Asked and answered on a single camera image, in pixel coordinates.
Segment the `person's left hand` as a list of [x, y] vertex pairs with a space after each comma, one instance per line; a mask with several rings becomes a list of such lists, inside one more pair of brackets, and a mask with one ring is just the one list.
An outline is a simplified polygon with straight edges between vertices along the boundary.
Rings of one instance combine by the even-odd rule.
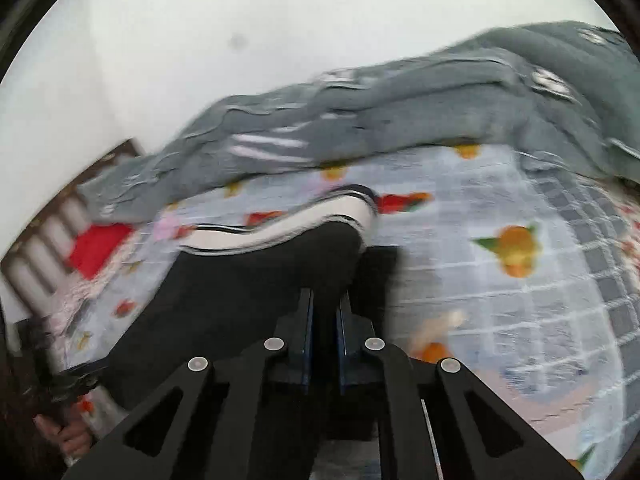
[[41, 414], [34, 417], [34, 423], [40, 434], [66, 457], [81, 458], [92, 447], [92, 433], [76, 405], [64, 408], [62, 425]]

